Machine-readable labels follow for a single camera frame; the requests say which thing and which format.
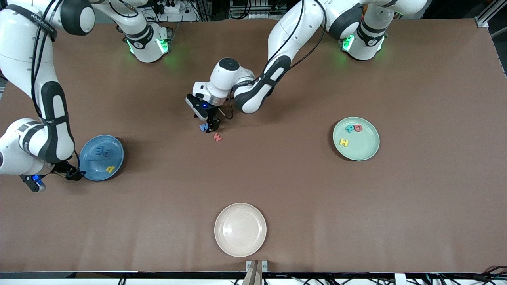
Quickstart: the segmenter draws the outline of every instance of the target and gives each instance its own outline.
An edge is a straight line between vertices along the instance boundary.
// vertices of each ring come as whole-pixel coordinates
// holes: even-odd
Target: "green plate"
[[[362,130],[359,132],[356,130],[348,132],[346,128],[349,125],[360,125]],[[377,153],[380,146],[380,137],[372,123],[363,118],[348,117],[336,124],[333,130],[333,142],[336,149],[343,156],[348,159],[361,161],[370,159]]]

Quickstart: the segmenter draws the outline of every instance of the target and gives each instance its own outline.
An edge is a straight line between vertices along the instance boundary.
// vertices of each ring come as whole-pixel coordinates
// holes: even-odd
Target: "table surface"
[[[483,271],[507,263],[507,81],[473,20],[394,21],[373,60],[326,35],[253,114],[213,134],[185,103],[223,57],[258,74],[271,20],[182,23],[170,55],[138,62],[114,25],[62,33],[55,68],[77,150],[111,134],[127,153],[107,182],[52,175],[32,193],[0,177],[0,271]],[[305,54],[315,35],[300,51]],[[341,158],[334,125],[371,121],[372,159]],[[35,117],[9,85],[0,130]],[[237,202],[268,234],[247,258],[226,255],[213,226]]]

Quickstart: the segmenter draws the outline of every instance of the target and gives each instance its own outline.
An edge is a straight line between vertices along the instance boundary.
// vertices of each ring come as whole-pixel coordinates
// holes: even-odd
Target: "white robotic arm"
[[[271,30],[268,39],[269,59],[261,75],[251,82],[251,84],[242,85],[233,90],[236,108],[247,114],[259,110],[266,97],[273,92],[276,84],[291,68],[292,60],[299,49],[313,36],[320,25],[337,40],[343,40],[353,33],[358,33],[358,31],[362,32],[361,27],[369,28],[367,33],[369,33],[370,37],[382,39],[387,26],[392,20],[392,11],[397,11],[405,15],[415,14],[423,8],[426,1],[427,0],[301,0],[292,7]],[[363,15],[362,6],[365,4],[371,4],[371,6],[378,5],[379,7],[376,8],[374,6],[373,8],[369,8],[365,20],[361,22]],[[367,48],[354,45],[350,47],[349,53],[351,55],[367,54],[373,57],[378,49],[377,46],[381,44],[381,40],[376,40],[375,42],[370,41]],[[220,70],[217,70],[215,67],[213,73],[218,73],[219,71]],[[210,104],[217,103],[208,101],[206,98],[200,98],[197,94],[198,92],[196,92],[194,85],[192,93],[194,97]],[[195,105],[195,103],[197,103],[202,106],[202,102],[197,101],[190,104],[188,96],[187,103],[196,114],[206,111]]]
[[[93,8],[118,24],[130,51],[141,62],[153,62],[169,51],[172,29],[148,23],[136,8],[148,0],[91,0]]]
[[[0,137],[0,174],[21,175],[35,192],[42,191],[43,185],[26,181],[29,176],[24,175],[54,171],[79,180],[82,173],[67,162],[75,145],[65,95],[54,70],[52,41],[55,27],[75,35],[89,33],[95,24],[93,9],[87,0],[14,0],[2,8],[0,69],[32,98],[41,121],[17,120]],[[38,73],[32,72],[34,66]]]

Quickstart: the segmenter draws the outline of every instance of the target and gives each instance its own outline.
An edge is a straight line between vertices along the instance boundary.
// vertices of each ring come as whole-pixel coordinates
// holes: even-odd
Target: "plate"
[[[215,239],[219,247],[234,257],[246,257],[259,250],[266,239],[266,220],[250,204],[232,204],[215,222]]]
[[[356,129],[348,132],[347,127],[359,125],[361,130]],[[346,158],[351,160],[367,160],[373,157],[380,146],[380,137],[372,123],[359,117],[348,117],[336,124],[333,130],[333,142],[336,149]]]
[[[89,140],[79,155],[80,169],[85,178],[102,181],[111,178],[122,166],[123,146],[114,136],[103,134]]]

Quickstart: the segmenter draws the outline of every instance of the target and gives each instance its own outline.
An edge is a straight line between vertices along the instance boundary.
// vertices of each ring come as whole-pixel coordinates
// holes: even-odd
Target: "green indicator light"
[[[128,44],[128,47],[130,48],[130,53],[134,54],[134,50],[132,49],[132,45],[130,44],[130,42],[128,40],[127,40],[127,44]]]
[[[382,48],[382,43],[384,42],[384,40],[385,40],[385,36],[382,37],[382,39],[380,40],[379,48],[377,49],[377,51],[379,51]]]
[[[350,46],[352,46],[352,43],[354,42],[354,35],[351,34],[348,38],[343,40],[343,49],[345,51],[350,50]]]
[[[160,51],[162,53],[166,53],[167,51],[169,51],[169,47],[167,45],[167,41],[166,40],[159,40],[159,39],[157,39],[157,44],[159,45]]]

